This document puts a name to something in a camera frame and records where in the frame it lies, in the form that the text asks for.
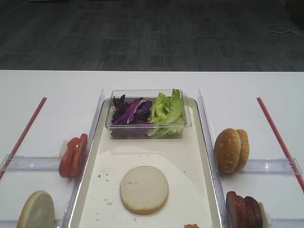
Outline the clear long rail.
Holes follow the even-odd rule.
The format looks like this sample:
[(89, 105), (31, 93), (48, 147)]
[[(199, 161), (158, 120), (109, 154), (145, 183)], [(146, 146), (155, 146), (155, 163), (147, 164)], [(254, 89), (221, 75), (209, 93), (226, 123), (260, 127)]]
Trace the clear long rail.
[(214, 154), (214, 148), (213, 148), (213, 140), (210, 134), (208, 115), (206, 112), (205, 102), (200, 90), (198, 92), (198, 103), (199, 103), (201, 124), (203, 128), (207, 155), (208, 155), (209, 169), (212, 176), (212, 185), (214, 189), (216, 205), (218, 208), (217, 210), (218, 210), (220, 227), (230, 228), (231, 225), (230, 225), (229, 217), (227, 215), (225, 196), (221, 183), (221, 176), (218, 171), (216, 156)]
[(95, 132), (96, 132), (96, 129), (97, 129), (97, 126), (98, 126), (100, 113), (101, 113), (101, 110), (102, 110), (104, 100), (105, 100), (105, 93), (104, 93), (104, 89), (102, 88), (100, 96), (99, 96), (99, 100), (98, 100), (98, 103), (97, 103), (97, 108), (96, 108), (96, 111), (95, 111), (95, 115), (94, 115), (94, 118), (93, 118), (93, 122), (92, 122), (92, 125), (91, 125), (91, 129), (90, 129), (90, 132), (89, 132), (89, 135), (88, 135), (87, 145), (86, 145), (84, 154), (83, 154), (81, 162), (80, 162), (81, 172), (75, 179), (75, 183), (74, 183), (74, 186), (73, 186), (73, 189), (72, 189), (72, 192), (71, 192), (71, 196), (70, 196), (70, 200), (69, 200), (68, 205), (67, 205), (67, 209), (66, 209), (66, 211), (63, 215), (63, 218), (61, 219), (61, 222), (62, 222), (62, 227), (61, 228), (70, 228), (71, 227), (72, 218), (75, 214), (76, 204), (77, 204), (77, 201), (79, 199), (81, 185), (84, 181), (86, 166), (87, 166), (87, 163), (88, 163), (88, 159), (90, 157), (92, 143), (93, 143), (93, 140), (94, 140), (94, 137), (95, 137)]

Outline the right clear long rail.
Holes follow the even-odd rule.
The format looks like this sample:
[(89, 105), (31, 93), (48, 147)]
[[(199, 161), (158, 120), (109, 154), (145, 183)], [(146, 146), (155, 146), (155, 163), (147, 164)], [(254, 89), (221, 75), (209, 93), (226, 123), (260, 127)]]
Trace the right clear long rail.
[(225, 196), (221, 183), (221, 176), (218, 171), (216, 156), (214, 154), (214, 148), (213, 148), (213, 140), (210, 134), (208, 115), (206, 112), (205, 102), (200, 90), (198, 92), (198, 103), (199, 103), (201, 124), (203, 128), (207, 155), (208, 155), (209, 169), (212, 176), (212, 185), (214, 189), (216, 205), (218, 208), (217, 210), (218, 210), (220, 227), (230, 228), (231, 225), (230, 225), (229, 217), (227, 215)]

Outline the rear burger bun top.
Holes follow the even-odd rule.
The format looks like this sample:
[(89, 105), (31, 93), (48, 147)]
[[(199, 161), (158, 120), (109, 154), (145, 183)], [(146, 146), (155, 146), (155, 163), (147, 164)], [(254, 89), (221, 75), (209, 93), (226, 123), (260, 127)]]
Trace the rear burger bun top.
[(250, 154), (250, 147), (249, 147), (249, 140), (248, 140), (248, 134), (243, 129), (237, 129), (237, 132), (240, 137), (241, 142), (241, 148), (240, 148), (240, 154), (239, 154), (239, 161), (237, 163), (237, 166), (234, 170), (234, 173), (239, 173), (246, 165), (249, 154)]

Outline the purple cabbage leaves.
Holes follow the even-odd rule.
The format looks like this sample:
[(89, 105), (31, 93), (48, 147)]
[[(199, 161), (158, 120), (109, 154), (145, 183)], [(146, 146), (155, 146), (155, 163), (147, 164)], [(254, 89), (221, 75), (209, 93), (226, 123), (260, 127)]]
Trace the purple cabbage leaves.
[(125, 95), (122, 95), (120, 98), (113, 97), (113, 102), (115, 106), (112, 117), (113, 125), (150, 124), (148, 118), (151, 114), (152, 101), (141, 97), (128, 103), (125, 101)]

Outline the right red strip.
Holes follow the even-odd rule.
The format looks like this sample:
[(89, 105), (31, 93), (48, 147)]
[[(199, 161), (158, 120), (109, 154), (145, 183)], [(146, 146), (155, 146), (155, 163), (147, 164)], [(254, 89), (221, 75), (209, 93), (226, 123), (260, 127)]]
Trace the right red strip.
[(282, 151), (284, 152), (285, 157), (289, 161), (289, 164), (294, 171), (295, 177), (296, 177), (302, 191), (304, 191), (304, 180), (303, 180), (302, 175), (300, 174), (299, 168), (295, 164), (295, 160), (292, 158), (292, 156), (291, 156), (283, 138), (281, 137), (281, 135), (280, 135), (275, 123), (273, 122), (273, 120), (272, 120), (264, 102), (262, 101), (261, 97), (257, 97), (257, 102), (259, 103), (259, 106), (261, 107), (261, 109), (262, 109), (262, 111), (263, 111), (263, 113), (264, 113), (264, 115), (265, 115), (265, 117), (266, 117), (266, 119), (267, 119), (267, 121), (268, 121), (268, 123), (269, 123), (269, 125), (270, 125), (270, 127), (271, 127), (271, 129), (272, 129), (280, 147), (281, 147), (281, 149), (282, 149)]

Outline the left red strip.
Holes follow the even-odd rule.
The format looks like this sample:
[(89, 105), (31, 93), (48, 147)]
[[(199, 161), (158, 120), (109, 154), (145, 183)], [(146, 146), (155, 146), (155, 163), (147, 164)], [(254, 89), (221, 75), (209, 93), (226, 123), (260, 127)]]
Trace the left red strip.
[(24, 141), (28, 131), (30, 130), (31, 126), (33, 125), (35, 119), (37, 118), (37, 116), (38, 116), (39, 112), (41, 111), (43, 105), (45, 104), (46, 100), (47, 100), (46, 97), (43, 97), (41, 99), (38, 107), (36, 108), (35, 112), (33, 113), (32, 117), (30, 118), (30, 120), (29, 120), (28, 124), (26, 125), (25, 129), (23, 130), (21, 136), (17, 140), (17, 142), (16, 142), (15, 146), (13, 147), (11, 153), (8, 154), (6, 156), (6, 158), (3, 160), (3, 162), (2, 162), (3, 166), (0, 168), (0, 180), (3, 178), (8, 165), (10, 164), (10, 162), (12, 161), (16, 152), (18, 151), (19, 147), (21, 146), (22, 142)]

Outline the brown meat patty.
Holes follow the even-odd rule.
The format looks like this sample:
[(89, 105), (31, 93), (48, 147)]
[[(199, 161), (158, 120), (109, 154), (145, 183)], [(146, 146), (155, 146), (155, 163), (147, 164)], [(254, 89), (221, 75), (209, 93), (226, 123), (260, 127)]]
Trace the brown meat patty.
[(263, 219), (259, 203), (250, 196), (245, 197), (245, 205), (247, 210), (246, 227), (247, 228), (262, 228)]
[(229, 191), (226, 195), (226, 207), (233, 228), (247, 227), (247, 209), (245, 199), (237, 195), (234, 191)]

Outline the white tomato pusher block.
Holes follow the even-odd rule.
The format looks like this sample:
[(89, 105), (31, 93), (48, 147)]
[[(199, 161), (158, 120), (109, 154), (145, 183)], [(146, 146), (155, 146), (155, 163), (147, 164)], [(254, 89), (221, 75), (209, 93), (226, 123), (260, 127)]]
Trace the white tomato pusher block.
[(62, 145), (60, 147), (60, 150), (58, 151), (58, 157), (59, 157), (60, 160), (62, 159), (62, 157), (64, 156), (65, 152), (68, 149), (67, 144), (68, 144), (67, 140), (63, 141), (63, 143), (62, 143)]

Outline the clear bun holder rail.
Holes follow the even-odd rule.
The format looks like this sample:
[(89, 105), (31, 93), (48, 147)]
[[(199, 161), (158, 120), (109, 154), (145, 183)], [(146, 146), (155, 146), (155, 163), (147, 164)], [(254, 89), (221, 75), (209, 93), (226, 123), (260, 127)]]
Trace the clear bun holder rail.
[(249, 159), (240, 173), (271, 175), (302, 175), (296, 158)]
[[(0, 220), (0, 228), (16, 228), (18, 220)], [(61, 228), (62, 222), (60, 219), (56, 219), (54, 222), (54, 228)]]

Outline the red tomato slice in holder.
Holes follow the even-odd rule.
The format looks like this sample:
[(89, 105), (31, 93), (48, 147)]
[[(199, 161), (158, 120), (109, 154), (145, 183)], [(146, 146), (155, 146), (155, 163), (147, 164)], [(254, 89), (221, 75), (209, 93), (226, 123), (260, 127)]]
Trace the red tomato slice in holder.
[(67, 144), (68, 149), (65, 152), (64, 156), (62, 157), (60, 165), (59, 165), (59, 175), (62, 178), (71, 178), (71, 177), (73, 177), (71, 175), (71, 168), (72, 168), (72, 161), (73, 161), (73, 154), (74, 154), (74, 152), (73, 152), (72, 145), (71, 145), (70, 141)]

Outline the clear right bun holder rail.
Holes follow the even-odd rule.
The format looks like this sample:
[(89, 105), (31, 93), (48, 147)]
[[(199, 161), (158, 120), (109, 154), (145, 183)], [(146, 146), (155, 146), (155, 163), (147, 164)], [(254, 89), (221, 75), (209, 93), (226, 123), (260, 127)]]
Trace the clear right bun holder rail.
[(302, 175), (296, 158), (249, 159), (240, 173), (271, 175)]

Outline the red tomato slice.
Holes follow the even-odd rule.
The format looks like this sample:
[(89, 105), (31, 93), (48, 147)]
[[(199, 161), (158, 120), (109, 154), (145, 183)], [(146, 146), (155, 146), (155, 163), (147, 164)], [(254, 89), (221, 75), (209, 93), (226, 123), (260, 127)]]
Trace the red tomato slice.
[(75, 137), (70, 141), (74, 152), (71, 168), (72, 176), (77, 176), (80, 172), (80, 162), (87, 145), (87, 139), (87, 134), (83, 133), (79, 138)]
[(73, 177), (71, 175), (71, 168), (72, 168), (72, 161), (73, 161), (73, 154), (74, 154), (74, 152), (73, 152), (72, 145), (71, 145), (70, 141), (67, 144), (68, 149), (65, 152), (64, 156), (62, 157), (60, 165), (59, 165), (59, 175), (62, 178), (71, 178), (71, 177)]

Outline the front burger bun top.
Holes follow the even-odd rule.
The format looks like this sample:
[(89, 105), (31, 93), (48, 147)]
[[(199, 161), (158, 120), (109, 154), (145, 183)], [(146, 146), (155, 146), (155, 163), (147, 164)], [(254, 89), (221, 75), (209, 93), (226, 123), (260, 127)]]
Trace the front burger bun top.
[(218, 168), (223, 173), (232, 173), (236, 168), (241, 150), (241, 141), (235, 129), (223, 130), (215, 141)]

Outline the clear tomato holder rail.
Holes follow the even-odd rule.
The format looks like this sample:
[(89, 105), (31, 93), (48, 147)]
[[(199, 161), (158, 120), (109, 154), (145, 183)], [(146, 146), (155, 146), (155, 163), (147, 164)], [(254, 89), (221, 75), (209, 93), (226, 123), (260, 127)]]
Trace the clear tomato holder rail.
[(58, 171), (59, 157), (27, 157), (6, 155), (0, 165), (1, 171)]

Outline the upright bun slice left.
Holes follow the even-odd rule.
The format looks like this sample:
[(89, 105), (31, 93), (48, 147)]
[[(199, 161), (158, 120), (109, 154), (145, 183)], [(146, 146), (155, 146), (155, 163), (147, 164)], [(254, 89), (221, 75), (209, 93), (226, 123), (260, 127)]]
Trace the upright bun slice left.
[(23, 206), (17, 228), (53, 228), (54, 202), (49, 193), (38, 190), (32, 193)]

